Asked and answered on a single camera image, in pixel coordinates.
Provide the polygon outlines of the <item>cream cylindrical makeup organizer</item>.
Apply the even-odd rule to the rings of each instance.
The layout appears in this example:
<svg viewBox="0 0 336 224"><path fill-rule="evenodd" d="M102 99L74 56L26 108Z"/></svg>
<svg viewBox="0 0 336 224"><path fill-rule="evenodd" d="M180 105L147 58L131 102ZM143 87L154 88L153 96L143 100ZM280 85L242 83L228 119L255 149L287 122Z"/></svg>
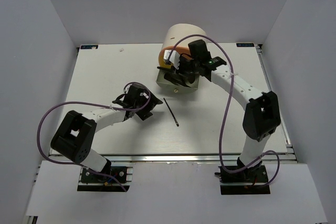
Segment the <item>cream cylindrical makeup organizer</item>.
<svg viewBox="0 0 336 224"><path fill-rule="evenodd" d="M162 48L167 46L175 46L175 44L181 40L182 38L189 36L189 35L206 35L206 32L198 26L191 25L191 24L176 24L170 27L166 33L165 39L163 41ZM180 47L188 47L190 42L195 40L202 39L201 37L191 37L185 39L184 41L180 42L177 46Z"/></svg>

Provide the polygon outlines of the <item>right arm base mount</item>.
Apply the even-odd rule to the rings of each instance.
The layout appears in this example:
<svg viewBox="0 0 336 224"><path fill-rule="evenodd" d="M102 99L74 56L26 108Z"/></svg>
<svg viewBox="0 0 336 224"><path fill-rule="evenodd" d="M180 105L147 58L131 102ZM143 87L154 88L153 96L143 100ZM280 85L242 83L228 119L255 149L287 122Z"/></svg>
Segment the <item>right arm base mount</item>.
<svg viewBox="0 0 336 224"><path fill-rule="evenodd" d="M214 173L219 179L221 195L269 195L268 174L264 165L240 173L228 173L220 166Z"/></svg>

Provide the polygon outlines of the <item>thin black mascara wand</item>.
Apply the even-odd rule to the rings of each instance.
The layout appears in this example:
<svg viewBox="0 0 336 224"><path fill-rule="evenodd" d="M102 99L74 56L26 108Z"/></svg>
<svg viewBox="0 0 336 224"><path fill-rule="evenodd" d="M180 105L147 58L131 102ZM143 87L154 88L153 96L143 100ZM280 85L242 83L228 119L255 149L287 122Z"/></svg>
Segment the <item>thin black mascara wand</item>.
<svg viewBox="0 0 336 224"><path fill-rule="evenodd" d="M179 125L179 123L178 123L178 121L177 121L177 119L176 119L176 117L175 117L175 115L174 115L174 113L173 113L171 107L169 106L169 104L168 104L166 98L163 98L163 100L164 100L164 102L165 102L165 104L166 104L166 106L167 106L167 108L168 108L168 110L169 110L169 112L170 112L170 114L171 114L171 116L172 116L172 118L173 118L173 120L174 120L176 126L179 127L180 125Z"/></svg>

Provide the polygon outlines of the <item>blue left corner label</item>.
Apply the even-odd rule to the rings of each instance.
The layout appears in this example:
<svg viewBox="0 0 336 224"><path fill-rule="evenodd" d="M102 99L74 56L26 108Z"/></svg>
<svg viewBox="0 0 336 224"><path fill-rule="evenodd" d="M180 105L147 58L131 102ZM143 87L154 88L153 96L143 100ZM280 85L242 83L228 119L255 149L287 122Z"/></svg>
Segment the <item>blue left corner label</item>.
<svg viewBox="0 0 336 224"><path fill-rule="evenodd" d="M91 49L97 49L98 45L81 45L80 50L91 50Z"/></svg>

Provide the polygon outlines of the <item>yellow organizer drawer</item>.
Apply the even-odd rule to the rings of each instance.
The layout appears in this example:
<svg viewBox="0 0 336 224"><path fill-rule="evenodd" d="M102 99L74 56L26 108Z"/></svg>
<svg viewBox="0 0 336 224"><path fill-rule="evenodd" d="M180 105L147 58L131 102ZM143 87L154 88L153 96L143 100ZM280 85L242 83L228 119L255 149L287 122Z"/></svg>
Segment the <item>yellow organizer drawer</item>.
<svg viewBox="0 0 336 224"><path fill-rule="evenodd" d="M164 57L163 56L159 56L159 66L162 67L162 68L167 68L167 69L170 69L173 64L167 64L164 60Z"/></svg>

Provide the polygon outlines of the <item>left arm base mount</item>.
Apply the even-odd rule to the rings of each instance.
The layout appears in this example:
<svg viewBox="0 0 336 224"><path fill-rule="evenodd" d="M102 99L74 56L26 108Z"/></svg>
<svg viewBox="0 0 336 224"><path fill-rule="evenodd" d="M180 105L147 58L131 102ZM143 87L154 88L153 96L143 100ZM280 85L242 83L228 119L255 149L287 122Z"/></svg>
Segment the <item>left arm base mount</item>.
<svg viewBox="0 0 336 224"><path fill-rule="evenodd" d="M125 193L129 190L133 176L133 167L111 166L110 176L101 176L83 168L79 175L77 191Z"/></svg>

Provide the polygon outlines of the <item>orange organizer drawer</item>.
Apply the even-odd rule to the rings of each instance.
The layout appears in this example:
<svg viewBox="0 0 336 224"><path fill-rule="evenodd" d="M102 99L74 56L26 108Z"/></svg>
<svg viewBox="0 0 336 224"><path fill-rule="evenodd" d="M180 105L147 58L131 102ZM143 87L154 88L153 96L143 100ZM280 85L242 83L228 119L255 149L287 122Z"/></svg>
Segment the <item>orange organizer drawer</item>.
<svg viewBox="0 0 336 224"><path fill-rule="evenodd" d="M167 47L164 47L161 49L160 53L159 53L159 56L160 57L163 57L164 55L164 52L166 50L171 50L173 49L173 46L167 46ZM179 54L187 54L187 55L190 55L190 50L188 47L180 47L180 46L177 46L175 49L175 51L177 51Z"/></svg>

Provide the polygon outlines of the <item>black fan makeup brush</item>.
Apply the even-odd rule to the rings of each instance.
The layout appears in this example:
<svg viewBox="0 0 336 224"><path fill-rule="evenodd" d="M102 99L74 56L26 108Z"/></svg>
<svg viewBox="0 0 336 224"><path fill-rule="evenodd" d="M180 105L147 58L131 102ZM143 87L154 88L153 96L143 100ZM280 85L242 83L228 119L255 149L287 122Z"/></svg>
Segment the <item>black fan makeup brush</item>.
<svg viewBox="0 0 336 224"><path fill-rule="evenodd" d="M170 81L173 83L173 79L183 79L186 83L193 83L193 82L188 82L183 75L180 74L175 74L175 73L165 73L164 74L164 79L167 81Z"/></svg>

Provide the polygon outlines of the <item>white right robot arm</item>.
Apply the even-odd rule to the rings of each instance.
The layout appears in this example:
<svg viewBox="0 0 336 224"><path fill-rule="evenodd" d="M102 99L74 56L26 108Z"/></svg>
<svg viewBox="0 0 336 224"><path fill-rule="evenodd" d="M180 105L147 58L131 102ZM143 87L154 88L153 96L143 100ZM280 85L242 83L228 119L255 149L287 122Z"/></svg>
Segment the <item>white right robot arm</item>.
<svg viewBox="0 0 336 224"><path fill-rule="evenodd" d="M237 175L250 181L256 175L255 167L261 163L268 139L281 123L277 95L262 92L237 75L228 57L212 57L203 39L190 42L185 51L174 45L163 48L160 54L158 69L166 81L190 88L198 76L204 77L228 92L228 105L234 99L243 108L246 139L237 160Z"/></svg>

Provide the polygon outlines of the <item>grey green organizer drawer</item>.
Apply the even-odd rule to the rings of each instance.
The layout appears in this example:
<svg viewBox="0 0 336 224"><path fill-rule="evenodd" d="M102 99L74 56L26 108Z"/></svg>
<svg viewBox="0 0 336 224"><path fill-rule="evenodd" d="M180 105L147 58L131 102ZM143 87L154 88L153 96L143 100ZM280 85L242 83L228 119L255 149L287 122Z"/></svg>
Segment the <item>grey green organizer drawer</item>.
<svg viewBox="0 0 336 224"><path fill-rule="evenodd" d="M158 76L156 79L156 84L165 92L174 93L174 94L189 94L189 93L192 93L198 90L198 85L199 85L199 75L198 74L196 74L195 82L188 83L191 87L187 88L187 87L175 85L171 83L170 81L165 80L164 79L165 73L172 73L172 72L166 72L166 71L159 70Z"/></svg>

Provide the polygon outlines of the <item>blue corner label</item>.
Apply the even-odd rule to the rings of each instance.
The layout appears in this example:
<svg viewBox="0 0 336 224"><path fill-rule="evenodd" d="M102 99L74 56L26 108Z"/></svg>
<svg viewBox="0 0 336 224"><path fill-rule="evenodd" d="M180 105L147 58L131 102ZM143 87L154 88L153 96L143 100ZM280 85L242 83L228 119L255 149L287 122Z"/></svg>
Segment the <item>blue corner label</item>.
<svg viewBox="0 0 336 224"><path fill-rule="evenodd" d="M91 49L97 49L98 45L81 45L80 50L91 50Z"/></svg>
<svg viewBox="0 0 336 224"><path fill-rule="evenodd" d="M238 42L236 43L237 47L254 47L254 43L251 42Z"/></svg>

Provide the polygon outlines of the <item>blue right corner label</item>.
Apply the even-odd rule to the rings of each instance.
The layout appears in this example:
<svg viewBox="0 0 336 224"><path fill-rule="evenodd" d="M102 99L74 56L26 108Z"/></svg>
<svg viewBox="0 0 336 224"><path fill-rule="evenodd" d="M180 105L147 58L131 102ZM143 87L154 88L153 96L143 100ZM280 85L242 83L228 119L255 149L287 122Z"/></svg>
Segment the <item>blue right corner label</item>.
<svg viewBox="0 0 336 224"><path fill-rule="evenodd" d="M254 47L254 43L251 42L238 42L236 43L237 47Z"/></svg>

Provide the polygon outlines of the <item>black powder brush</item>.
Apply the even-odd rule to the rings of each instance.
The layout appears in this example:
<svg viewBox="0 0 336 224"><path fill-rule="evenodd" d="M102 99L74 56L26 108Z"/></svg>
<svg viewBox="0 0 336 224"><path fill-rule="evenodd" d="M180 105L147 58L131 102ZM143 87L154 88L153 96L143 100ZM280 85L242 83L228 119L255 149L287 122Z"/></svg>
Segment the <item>black powder brush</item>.
<svg viewBox="0 0 336 224"><path fill-rule="evenodd" d="M175 85L178 86L183 86L183 87L187 87L190 88L191 86L189 84L187 84L183 79L173 79L173 83Z"/></svg>

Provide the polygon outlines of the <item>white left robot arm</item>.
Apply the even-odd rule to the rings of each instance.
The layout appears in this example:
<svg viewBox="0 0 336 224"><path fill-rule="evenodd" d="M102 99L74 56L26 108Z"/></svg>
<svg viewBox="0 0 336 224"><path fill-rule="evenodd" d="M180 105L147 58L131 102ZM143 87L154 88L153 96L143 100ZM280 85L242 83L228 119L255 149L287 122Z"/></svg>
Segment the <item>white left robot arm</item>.
<svg viewBox="0 0 336 224"><path fill-rule="evenodd" d="M98 181L104 182L110 178L111 162L92 149L95 134L135 115L144 121L162 103L143 85L131 83L106 108L86 113L69 111L52 138L50 147L73 163L89 168Z"/></svg>

